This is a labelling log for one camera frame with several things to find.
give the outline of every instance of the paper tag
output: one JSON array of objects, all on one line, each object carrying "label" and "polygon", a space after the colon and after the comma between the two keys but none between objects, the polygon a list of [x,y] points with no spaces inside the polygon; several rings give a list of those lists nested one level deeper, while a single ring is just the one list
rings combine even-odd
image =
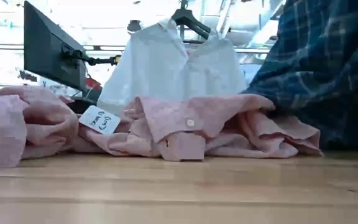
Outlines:
[{"label": "paper tag", "polygon": [[79,118],[81,124],[101,133],[112,134],[121,119],[97,106],[90,106]]}]

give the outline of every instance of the white shirt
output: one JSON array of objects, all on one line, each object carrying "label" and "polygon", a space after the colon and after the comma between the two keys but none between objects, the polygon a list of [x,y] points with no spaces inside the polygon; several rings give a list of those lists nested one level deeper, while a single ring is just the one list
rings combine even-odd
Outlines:
[{"label": "white shirt", "polygon": [[233,44],[212,30],[188,53],[172,19],[132,35],[104,85],[98,106],[118,114],[137,96],[187,100],[237,94],[246,88]]}]

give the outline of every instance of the plaid shirt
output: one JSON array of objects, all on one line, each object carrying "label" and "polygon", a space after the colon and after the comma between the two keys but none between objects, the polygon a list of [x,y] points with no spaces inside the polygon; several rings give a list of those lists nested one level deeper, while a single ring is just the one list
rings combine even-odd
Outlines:
[{"label": "plaid shirt", "polygon": [[321,130],[321,146],[358,146],[358,0],[287,0],[278,40],[249,89]]}]

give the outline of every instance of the computer monitor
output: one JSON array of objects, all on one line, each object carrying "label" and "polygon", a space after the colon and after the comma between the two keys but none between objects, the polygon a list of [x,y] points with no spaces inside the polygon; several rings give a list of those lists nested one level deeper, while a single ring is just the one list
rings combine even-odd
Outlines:
[{"label": "computer monitor", "polygon": [[75,57],[64,57],[65,52],[80,52],[83,53],[83,57],[86,55],[80,43],[25,1],[24,70],[86,91],[85,62]]}]

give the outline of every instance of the wooden table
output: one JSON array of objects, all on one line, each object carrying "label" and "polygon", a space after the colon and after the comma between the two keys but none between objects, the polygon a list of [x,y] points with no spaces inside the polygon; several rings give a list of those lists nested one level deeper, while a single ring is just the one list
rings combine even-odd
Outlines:
[{"label": "wooden table", "polygon": [[358,224],[358,155],[64,155],[0,170],[0,223]]}]

